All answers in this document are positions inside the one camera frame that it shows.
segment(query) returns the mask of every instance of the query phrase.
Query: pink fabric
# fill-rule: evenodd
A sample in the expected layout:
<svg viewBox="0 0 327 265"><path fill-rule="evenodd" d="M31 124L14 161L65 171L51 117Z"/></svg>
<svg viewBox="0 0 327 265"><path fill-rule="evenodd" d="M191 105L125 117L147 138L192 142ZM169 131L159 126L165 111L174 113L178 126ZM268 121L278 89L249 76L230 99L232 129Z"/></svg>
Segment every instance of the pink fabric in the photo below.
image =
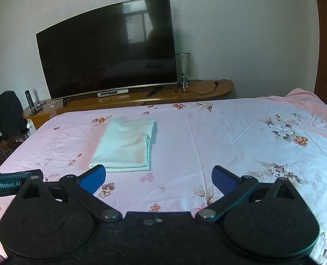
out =
<svg viewBox="0 0 327 265"><path fill-rule="evenodd" d="M80 175L109 118L153 118L149 172L108 173L94 194L118 209L191 211L195 215L223 194L211 171L221 165L260 182L286 176L320 225L312 257L327 261L327 106L296 89L286 97L161 104L70 112L52 118L0 167L2 173L40 168L45 181ZM12 201L0 197L0 219ZM0 254L5 256L0 244Z"/></svg>

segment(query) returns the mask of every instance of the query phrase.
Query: tv bezel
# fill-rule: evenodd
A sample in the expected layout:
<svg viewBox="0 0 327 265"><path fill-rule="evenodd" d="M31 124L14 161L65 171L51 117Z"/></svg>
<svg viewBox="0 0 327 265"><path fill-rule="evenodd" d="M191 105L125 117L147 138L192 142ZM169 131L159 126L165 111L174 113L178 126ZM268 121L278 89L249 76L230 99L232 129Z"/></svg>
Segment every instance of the tv bezel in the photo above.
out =
<svg viewBox="0 0 327 265"><path fill-rule="evenodd" d="M106 6L103 6L103 7L98 7L96 9L92 9L92 10L89 10L89 11L86 11L86 12L83 12L81 14L84 14L84 13L87 13L87 12L90 12L90 11L94 11L94 10L97 10L97 9L100 9L100 8L104 8L104 7L108 7L108 6L114 6L114 5L119 5L119 4L124 4L124 3L130 3L130 2L135 2L135 1L139 1L139 0L129 0L129 1L124 1L124 2L119 2L119 3L115 3L115 4L110 4L110 5L106 5ZM171 17L171 27L172 27L172 39L173 39L173 47L175 49L175 36L174 36L174 33L173 33L173 22L172 22L172 9L171 9L171 0L168 0L168 3L169 3L169 14L170 14L170 17ZM47 80L46 80L46 76L45 76L45 72L43 70L43 64L42 64L42 59L41 59L41 56L39 56L39 59L41 61L41 66L42 66L42 72L43 72L43 76L45 77L45 82L46 82L46 85L47 85L47 89L48 89L48 84L47 84ZM135 85L135 86L123 86L123 87L115 87L115 88L111 88L111 89L102 89L102 90L96 90L96 91L90 91L90 92L85 92L85 93L80 93L80 94L74 94L74 95L68 95L68 96L62 96L62 97L55 97L55 98L52 98L51 97L51 100L52 101L55 101L55 100L60 100L60 99L63 99L63 98L68 98L68 97L75 97L75 96L82 96L82 95L88 95L88 94L97 94L97 93L102 93L102 92L109 92L109 91L117 91L117 90L123 90L123 89L135 89L135 88L140 88L140 87L150 87L150 86L160 86L160 85L177 85L178 84L178 78L177 78L177 70L176 70L176 81L175 82L171 82L171 83L157 83L157 84L144 84L144 85Z"/></svg>

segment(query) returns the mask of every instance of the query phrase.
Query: flat screen tv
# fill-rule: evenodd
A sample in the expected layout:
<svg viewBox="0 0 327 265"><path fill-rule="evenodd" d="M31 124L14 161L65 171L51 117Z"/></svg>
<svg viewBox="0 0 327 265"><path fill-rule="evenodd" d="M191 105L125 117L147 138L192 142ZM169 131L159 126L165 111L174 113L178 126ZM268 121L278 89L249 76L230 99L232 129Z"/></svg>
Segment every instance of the flat screen tv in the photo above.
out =
<svg viewBox="0 0 327 265"><path fill-rule="evenodd" d="M36 34L52 99L177 83L169 0L133 0Z"/></svg>

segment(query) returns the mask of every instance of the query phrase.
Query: folded towel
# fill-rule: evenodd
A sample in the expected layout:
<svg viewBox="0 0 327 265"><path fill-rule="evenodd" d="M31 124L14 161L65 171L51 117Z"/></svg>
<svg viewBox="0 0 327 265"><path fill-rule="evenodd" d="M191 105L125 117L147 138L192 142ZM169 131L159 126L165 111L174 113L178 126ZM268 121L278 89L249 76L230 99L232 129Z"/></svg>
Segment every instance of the folded towel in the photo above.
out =
<svg viewBox="0 0 327 265"><path fill-rule="evenodd" d="M92 156L89 168L102 164L106 172L149 170L149 150L153 119L125 122L114 117Z"/></svg>

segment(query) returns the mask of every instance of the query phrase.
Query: black jacket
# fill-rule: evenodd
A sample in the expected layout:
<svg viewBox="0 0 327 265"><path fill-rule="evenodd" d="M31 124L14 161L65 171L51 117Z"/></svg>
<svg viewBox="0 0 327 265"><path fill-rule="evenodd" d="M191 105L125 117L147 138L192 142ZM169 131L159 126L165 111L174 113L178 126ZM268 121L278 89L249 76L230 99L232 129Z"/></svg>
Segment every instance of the black jacket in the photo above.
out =
<svg viewBox="0 0 327 265"><path fill-rule="evenodd" d="M13 91L0 95L0 132L20 136L27 132L26 120L22 117L23 107Z"/></svg>

